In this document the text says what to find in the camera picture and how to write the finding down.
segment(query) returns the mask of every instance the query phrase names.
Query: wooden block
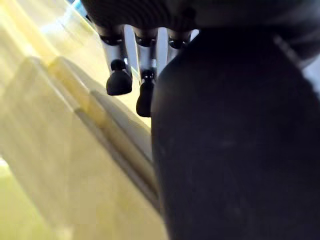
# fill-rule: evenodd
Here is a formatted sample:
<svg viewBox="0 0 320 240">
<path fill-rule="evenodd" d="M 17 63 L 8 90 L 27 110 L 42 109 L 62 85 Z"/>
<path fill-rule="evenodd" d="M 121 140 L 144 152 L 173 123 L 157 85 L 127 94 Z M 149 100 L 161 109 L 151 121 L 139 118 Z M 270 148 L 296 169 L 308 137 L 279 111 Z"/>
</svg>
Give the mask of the wooden block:
<svg viewBox="0 0 320 240">
<path fill-rule="evenodd" d="M 49 71 L 149 186 L 146 195 L 159 208 L 150 129 L 119 100 L 107 96 L 104 87 L 64 57 L 58 57 L 49 66 Z"/>
<path fill-rule="evenodd" d="M 38 59 L 25 60 L 0 107 L 2 154 L 55 231 L 73 240 L 167 239 L 130 164 Z"/>
</svg>

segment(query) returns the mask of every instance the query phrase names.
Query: black rubber fingertip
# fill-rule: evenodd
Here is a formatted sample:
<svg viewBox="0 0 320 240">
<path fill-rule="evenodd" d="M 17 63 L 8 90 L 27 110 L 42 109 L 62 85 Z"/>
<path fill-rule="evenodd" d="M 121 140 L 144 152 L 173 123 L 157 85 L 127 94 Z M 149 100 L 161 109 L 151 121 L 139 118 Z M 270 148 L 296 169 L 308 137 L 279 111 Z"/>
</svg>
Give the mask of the black rubber fingertip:
<svg viewBox="0 0 320 240">
<path fill-rule="evenodd" d="M 140 86 L 140 96 L 136 102 L 136 113 L 145 118 L 151 117 L 151 101 L 154 92 L 154 84 L 145 82 Z"/>
<path fill-rule="evenodd" d="M 132 78 L 122 70 L 113 72 L 106 82 L 106 92 L 108 95 L 123 95 L 131 91 Z"/>
</svg>

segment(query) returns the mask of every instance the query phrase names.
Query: yellow wooden surface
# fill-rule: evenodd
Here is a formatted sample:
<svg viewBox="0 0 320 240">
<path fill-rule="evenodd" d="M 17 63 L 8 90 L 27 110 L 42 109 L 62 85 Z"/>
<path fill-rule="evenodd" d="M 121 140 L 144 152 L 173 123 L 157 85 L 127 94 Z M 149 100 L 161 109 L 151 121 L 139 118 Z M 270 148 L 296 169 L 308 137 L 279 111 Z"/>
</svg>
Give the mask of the yellow wooden surface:
<svg viewBox="0 0 320 240">
<path fill-rule="evenodd" d="M 106 96 L 99 37 L 64 0 L 0 0 L 0 14 L 0 153 L 48 226 L 60 239 L 167 239 L 138 80 Z"/>
</svg>

